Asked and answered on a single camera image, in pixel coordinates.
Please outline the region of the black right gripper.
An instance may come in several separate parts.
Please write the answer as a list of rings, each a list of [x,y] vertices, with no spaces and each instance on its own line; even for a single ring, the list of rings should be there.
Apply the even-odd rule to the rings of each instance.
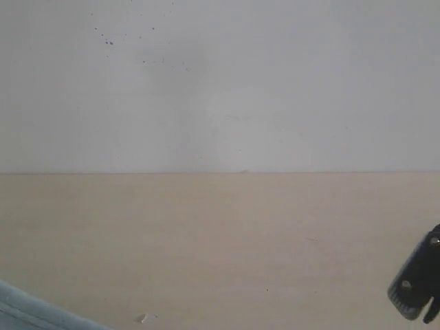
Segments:
[[[430,324],[439,315],[440,302],[438,298],[434,298],[429,306],[429,309],[425,316],[423,317],[424,324]]]

